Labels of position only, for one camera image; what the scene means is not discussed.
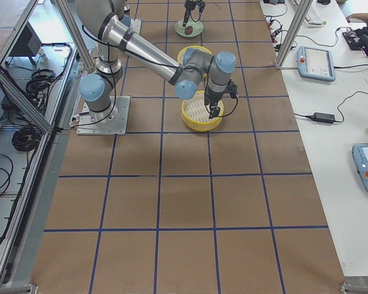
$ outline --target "black cable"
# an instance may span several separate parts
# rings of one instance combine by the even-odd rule
[[[325,123],[325,122],[327,122],[327,123],[329,123],[329,124],[332,124],[332,123],[343,123],[344,121],[345,121],[345,117],[344,117],[344,115],[343,115],[343,113],[340,111],[340,106],[342,106],[342,104],[344,104],[345,102],[346,102],[346,100],[348,100],[349,98],[352,98],[354,95],[356,95],[357,93],[362,93],[362,94],[367,94],[368,95],[368,93],[367,92],[363,92],[363,91],[356,91],[356,92],[354,92],[352,95],[350,95],[350,96],[348,96],[348,97],[346,97],[346,98],[344,98],[344,100],[341,102],[341,103],[339,103],[339,105],[337,106],[337,110],[338,110],[338,112],[341,114],[341,116],[342,116],[342,120],[341,121],[337,121],[337,120],[335,120],[334,119],[334,115],[330,115],[330,114],[327,114],[327,113],[314,113],[314,115],[300,115],[300,114],[298,114],[298,113],[295,113],[294,115],[297,115],[297,116],[300,116],[300,117],[302,117],[302,118],[308,118],[308,119],[311,119],[311,120],[313,120],[313,121],[320,121],[320,122],[322,122],[322,123]]]
[[[21,196],[21,194],[23,192],[23,188],[24,188],[24,186],[26,184],[26,177],[28,175],[28,172],[29,172],[29,169],[30,169],[30,166],[31,166],[31,162],[33,161],[33,158],[36,155],[36,153],[37,153],[37,148],[34,149],[33,154],[31,156],[30,160],[27,161],[27,166],[25,168],[25,173],[23,174],[23,178],[22,178],[22,182],[21,182],[20,187],[19,187],[18,194],[17,194],[17,196],[15,197],[15,199],[12,202],[12,206],[11,206],[11,210],[10,210],[10,215],[8,217],[6,217],[6,219],[7,219],[7,225],[6,225],[5,229],[4,229],[3,234],[0,236],[0,245],[6,239],[8,230],[9,230],[10,225],[11,225],[11,221],[13,219],[13,216],[14,216],[15,211],[16,211],[16,208],[17,208],[17,204],[18,204],[19,199],[20,199],[20,196]]]
[[[264,17],[282,17],[284,16],[288,12],[288,6],[286,5],[286,3],[282,3],[282,4],[285,5],[285,12],[283,12],[280,15],[264,15]]]
[[[0,65],[0,72],[2,72],[9,80],[10,82],[26,97],[28,98],[27,93],[21,88],[19,87],[19,85],[15,82],[15,80],[11,77],[11,75],[8,73],[8,71],[3,68],[3,66]]]
[[[192,21],[193,21],[194,23],[197,23],[199,20],[201,20],[202,13],[203,13],[203,12],[199,12],[199,17],[197,18],[197,20],[194,20],[194,19],[193,19],[193,17],[192,17],[192,11],[190,11],[190,17],[191,17]]]
[[[227,117],[227,116],[229,116],[229,115],[231,115],[232,113],[234,113],[234,111],[236,110],[236,108],[237,108],[237,105],[239,104],[239,98],[236,96],[236,104],[234,105],[234,107],[233,107],[233,109],[232,109],[232,111],[231,112],[229,112],[227,115],[220,115],[220,116],[217,116],[217,118],[225,118],[225,117]]]
[[[342,116],[342,120],[341,120],[341,121],[335,121],[336,123],[343,123],[343,122],[344,122],[344,120],[345,120],[345,117],[343,116],[343,113],[340,111],[339,107],[340,107],[342,104],[344,104],[346,100],[348,100],[349,98],[353,97],[353,96],[354,96],[354,95],[356,95],[357,93],[362,93],[362,94],[367,94],[367,95],[368,95],[368,93],[367,93],[367,92],[363,92],[363,91],[356,91],[356,92],[354,92],[352,95],[350,95],[349,97],[344,98],[344,100],[343,100],[343,101],[342,101],[342,102],[337,106],[337,110],[338,110],[338,112],[341,114],[341,116]]]
[[[27,67],[19,66],[19,65],[17,65],[17,64],[13,64],[13,63],[11,63],[11,62],[6,62],[6,64],[8,64],[8,65],[10,65],[10,66],[17,67],[17,68],[19,68],[19,69],[25,69],[25,70],[28,70],[28,71],[30,71],[30,72],[35,72],[35,71],[39,70],[39,69],[29,69],[29,68],[27,68]]]
[[[368,64],[358,64],[357,66],[334,66],[335,69],[352,69],[354,67],[368,66]]]
[[[315,43],[315,44],[317,44],[317,45],[319,45],[319,46],[334,47],[335,45],[337,45],[337,43],[338,43],[338,41],[339,41],[339,37],[338,37],[338,35],[337,35],[337,31],[339,31],[340,29],[343,29],[343,28],[349,28],[349,27],[347,27],[347,26],[341,26],[341,27],[339,27],[339,28],[337,28],[337,29],[335,30],[334,34],[335,34],[335,37],[336,37],[337,39],[335,40],[335,43],[334,43],[333,45],[320,44],[320,43],[316,42],[315,40],[311,39],[310,37],[308,37],[308,36],[304,36],[304,35],[297,35],[296,37],[302,37],[302,38],[310,39],[313,43]]]
[[[12,136],[12,146],[23,152],[36,148],[41,140],[41,133],[34,126],[25,126],[16,131]]]
[[[2,170],[2,171],[4,171],[6,174],[7,174],[7,179],[1,184],[1,186],[0,186],[0,189],[1,188],[3,188],[5,185],[7,185],[5,188],[4,188],[4,190],[0,193],[0,197],[6,192],[6,190],[8,189],[8,186],[9,186],[9,184],[10,184],[10,178],[11,178],[11,176],[12,176],[12,172],[13,172],[13,161],[12,161],[12,159],[10,158],[10,157],[8,157],[7,155],[5,155],[5,154],[1,154],[0,153],[0,156],[2,156],[2,157],[5,157],[6,159],[8,159],[9,160],[9,162],[10,162],[10,164],[11,164],[11,169],[10,169],[10,171],[7,171],[6,169],[4,169],[4,168],[2,168],[2,167],[0,167],[0,170]]]
[[[307,115],[299,115],[298,113],[294,113],[294,115],[301,116],[302,118],[306,118]]]

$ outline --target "yellow bowl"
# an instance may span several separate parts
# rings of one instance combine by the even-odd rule
[[[218,106],[221,108],[220,116],[222,116],[224,111],[222,100],[219,101]],[[183,101],[182,119],[187,127],[196,132],[213,130],[222,121],[222,118],[209,119],[209,113],[204,106],[204,91],[197,91],[194,97]]]

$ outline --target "cable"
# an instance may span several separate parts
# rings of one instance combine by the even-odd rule
[[[4,188],[4,190],[3,190],[2,192],[0,192],[0,197],[1,197],[1,196],[3,196],[3,195],[4,195],[4,193],[7,191],[8,187],[9,187],[9,185],[10,185],[10,178],[11,178],[11,176],[12,176],[12,172],[13,172],[13,161],[12,161],[12,159],[11,159],[10,157],[8,157],[8,156],[7,156],[7,155],[5,155],[5,154],[1,154],[1,153],[0,153],[0,156],[5,157],[6,159],[8,159],[8,160],[9,160],[9,162],[10,162],[10,164],[11,164],[11,169],[10,169],[10,171],[6,170],[5,168],[0,167],[0,170],[7,174],[7,179],[6,179],[6,180],[1,184],[1,186],[0,186],[0,189],[1,189],[1,188],[3,188],[4,186],[6,186],[6,187]]]
[[[349,98],[351,98],[351,97],[353,97],[354,95],[356,95],[357,93],[362,93],[362,94],[366,94],[366,95],[368,95],[368,93],[367,92],[363,92],[363,91],[356,91],[356,92],[354,92],[352,95],[350,95],[349,97],[346,97],[346,98],[344,98],[344,100],[337,106],[337,110],[338,110],[338,112],[341,114],[341,116],[342,116],[342,120],[341,121],[336,121],[337,123],[343,123],[344,122],[344,120],[345,120],[345,117],[343,116],[343,113],[340,111],[340,109],[339,109],[339,107],[342,105],[342,104],[344,104],[345,103],[345,101],[346,100],[348,100]]]
[[[313,43],[319,45],[319,46],[325,46],[325,47],[334,47],[335,45],[337,45],[338,41],[339,41],[339,37],[337,35],[337,31],[339,31],[340,29],[343,29],[343,28],[348,28],[350,29],[349,27],[347,26],[341,26],[339,28],[337,28],[334,32],[335,34],[335,37],[336,37],[336,40],[335,40],[335,43],[333,45],[326,45],[326,44],[320,44],[318,42],[316,42],[315,40],[313,40],[312,38],[308,37],[308,36],[304,36],[304,35],[297,35],[296,37],[302,37],[302,38],[307,38],[307,39],[310,39]]]
[[[41,140],[41,133],[36,127],[29,125],[22,127],[12,136],[12,146],[23,152],[28,152],[36,148]]]
[[[284,16],[287,12],[288,12],[288,6],[286,5],[286,3],[282,3],[285,6],[285,12],[283,12],[280,15],[263,15],[264,17],[282,17]]]
[[[321,122],[321,123],[328,123],[328,124],[333,124],[333,123],[343,123],[345,121],[345,117],[343,115],[343,113],[340,111],[340,106],[342,104],[344,104],[346,102],[346,100],[348,100],[349,98],[353,97],[354,95],[356,95],[357,93],[362,93],[362,94],[367,94],[367,92],[363,92],[363,91],[356,91],[354,92],[352,95],[344,98],[344,100],[339,103],[339,105],[337,106],[337,110],[338,112],[341,114],[342,116],[342,120],[341,121],[337,121],[335,120],[335,116],[334,115],[331,115],[329,113],[319,113],[319,112],[315,112],[313,115],[300,115],[298,113],[295,113],[294,115],[297,115],[297,116],[300,116],[302,118],[308,118],[308,119],[311,119],[312,121],[317,121],[317,122]]]
[[[12,202],[12,206],[11,206],[9,217],[6,217],[6,219],[7,219],[7,225],[6,225],[5,229],[4,229],[3,234],[0,236],[0,245],[6,239],[8,230],[9,230],[10,225],[11,225],[11,221],[12,221],[13,216],[14,216],[15,211],[16,211],[16,207],[17,207],[18,201],[19,201],[20,196],[21,196],[21,194],[23,192],[23,188],[24,188],[24,186],[26,184],[26,177],[28,175],[28,172],[29,172],[29,169],[30,169],[30,166],[31,166],[31,162],[33,161],[34,156],[36,155],[36,153],[37,153],[37,148],[34,149],[32,156],[30,157],[30,159],[27,160],[27,166],[25,168],[25,173],[23,174],[23,178],[22,178],[22,182],[21,182],[20,187],[19,187],[18,194],[17,194],[17,196],[15,197],[15,199]]]
[[[354,67],[368,66],[368,64],[358,64],[357,66],[334,66],[335,69],[352,69]]]
[[[17,64],[13,64],[13,63],[11,63],[11,62],[6,62],[6,64],[8,64],[8,65],[10,65],[10,66],[17,67],[17,68],[19,68],[19,69],[25,69],[25,70],[28,70],[28,71],[30,71],[30,72],[35,72],[35,71],[39,70],[39,69],[29,69],[29,68],[27,68],[27,67],[19,66],[19,65],[17,65]]]

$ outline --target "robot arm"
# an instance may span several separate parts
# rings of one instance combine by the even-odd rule
[[[223,94],[236,91],[234,87],[232,90],[234,84],[230,80],[236,64],[234,55],[224,51],[213,56],[200,50],[189,49],[184,55],[183,64],[179,64],[120,21],[124,10],[119,6],[123,7],[124,4],[125,0],[102,0],[96,6],[95,0],[76,0],[80,20],[89,32],[100,41],[108,43],[109,47],[121,50],[168,81],[175,87],[179,98],[192,98],[203,75],[208,74],[205,105],[210,105],[210,118],[218,116],[217,103]],[[107,51],[105,60],[102,56],[102,61],[109,63],[114,57],[111,56],[109,48]]]

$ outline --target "desk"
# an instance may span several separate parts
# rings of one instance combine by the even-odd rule
[[[294,9],[287,0],[287,13],[277,17],[284,29],[293,17]],[[283,5],[261,3],[265,15],[278,15]],[[333,44],[334,31],[347,26],[335,1],[322,6],[313,3],[319,16],[327,20],[323,28],[302,25],[299,34],[309,36],[318,43]],[[368,63],[360,51],[350,51],[339,31],[332,51],[335,66],[352,66]],[[312,41],[297,37],[298,45],[320,47]],[[296,66],[296,50],[292,50],[284,67]],[[296,113],[310,115],[313,112],[340,115],[336,106],[355,91],[368,92],[368,69],[336,70],[333,83],[304,80],[296,70],[283,70],[283,79]],[[356,143],[368,143],[365,130],[368,126],[368,96],[357,94],[342,105],[345,122],[327,126],[297,118],[297,124],[315,177],[316,186],[328,220],[335,248],[345,276],[368,276],[368,193],[356,173],[351,147]]]

